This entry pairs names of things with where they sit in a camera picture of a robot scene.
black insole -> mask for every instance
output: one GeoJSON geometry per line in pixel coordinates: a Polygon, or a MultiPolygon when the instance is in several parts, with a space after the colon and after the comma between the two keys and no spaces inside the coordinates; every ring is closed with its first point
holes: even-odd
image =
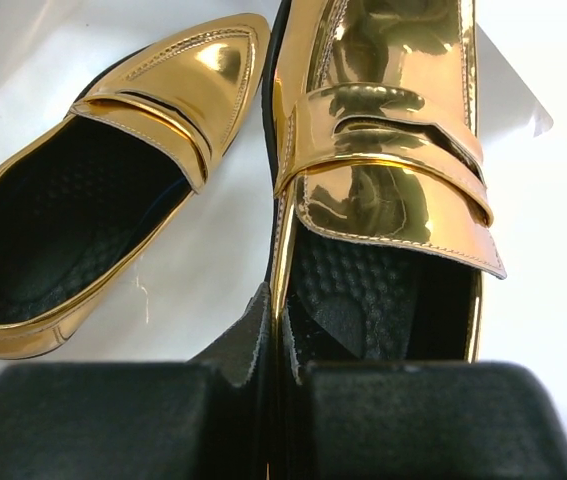
{"type": "MultiPolygon", "coordinates": [[[[462,359],[470,294],[471,270],[463,265],[333,240],[298,225],[290,321],[311,319],[354,358],[462,359]]],[[[333,351],[334,358],[322,359],[342,358],[336,343],[333,351]]]]}
{"type": "Polygon", "coordinates": [[[34,318],[85,289],[189,192],[157,149],[73,119],[0,180],[0,324],[34,318]]]}

dimpled insole texture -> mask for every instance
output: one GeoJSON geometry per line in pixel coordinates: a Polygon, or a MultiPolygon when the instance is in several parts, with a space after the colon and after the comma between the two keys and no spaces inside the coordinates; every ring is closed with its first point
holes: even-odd
{"type": "Polygon", "coordinates": [[[288,299],[356,357],[403,359],[423,255],[328,239],[298,226],[288,299]]]}
{"type": "Polygon", "coordinates": [[[145,142],[75,118],[0,180],[0,324],[85,289],[189,193],[145,142]]]}

gold shoe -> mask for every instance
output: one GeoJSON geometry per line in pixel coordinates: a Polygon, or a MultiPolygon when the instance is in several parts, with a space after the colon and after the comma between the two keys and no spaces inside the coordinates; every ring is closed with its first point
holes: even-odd
{"type": "Polygon", "coordinates": [[[476,70],[473,0],[282,2],[263,112],[291,355],[476,358],[481,272],[506,275],[476,70]]]}
{"type": "Polygon", "coordinates": [[[0,166],[0,358],[63,344],[219,165],[260,81],[269,28],[244,14],[101,74],[0,166]]]}

shoe tongue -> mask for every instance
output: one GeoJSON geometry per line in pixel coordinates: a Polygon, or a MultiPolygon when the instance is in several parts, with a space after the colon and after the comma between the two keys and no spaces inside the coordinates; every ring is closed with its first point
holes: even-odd
{"type": "MultiPolygon", "coordinates": [[[[348,129],[356,133],[366,127],[348,129]]],[[[363,138],[364,131],[359,133],[361,145],[373,154],[374,141],[363,138]]],[[[377,138],[378,129],[371,135],[377,138]]],[[[440,151],[441,166],[459,162],[445,150],[429,147],[440,151]]],[[[294,180],[296,214],[310,231],[347,242],[438,255],[505,278],[484,210],[456,185],[422,169],[374,158],[331,166],[305,170],[294,180]]]]}
{"type": "Polygon", "coordinates": [[[208,143],[178,112],[130,94],[87,97],[74,104],[70,112],[121,130],[160,150],[179,166],[195,192],[205,185],[206,159],[211,155],[208,143]]]}

white surface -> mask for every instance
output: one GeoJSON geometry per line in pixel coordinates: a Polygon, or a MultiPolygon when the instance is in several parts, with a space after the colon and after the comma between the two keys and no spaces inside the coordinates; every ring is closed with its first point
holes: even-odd
{"type": "MultiPolygon", "coordinates": [[[[129,52],[241,11],[271,22],[276,3],[151,0],[141,8],[134,0],[0,0],[0,163],[59,121],[92,77],[129,52]]],[[[555,126],[532,140],[551,121],[482,40],[481,137],[494,233],[510,275],[488,281],[482,357],[531,368],[567,427],[567,13],[554,12],[554,2],[543,2],[543,9],[537,0],[522,3],[480,1],[479,22],[555,126]]],[[[262,280],[271,210],[257,98],[203,194],[77,334],[43,359],[196,354],[240,316],[262,280]]]]}

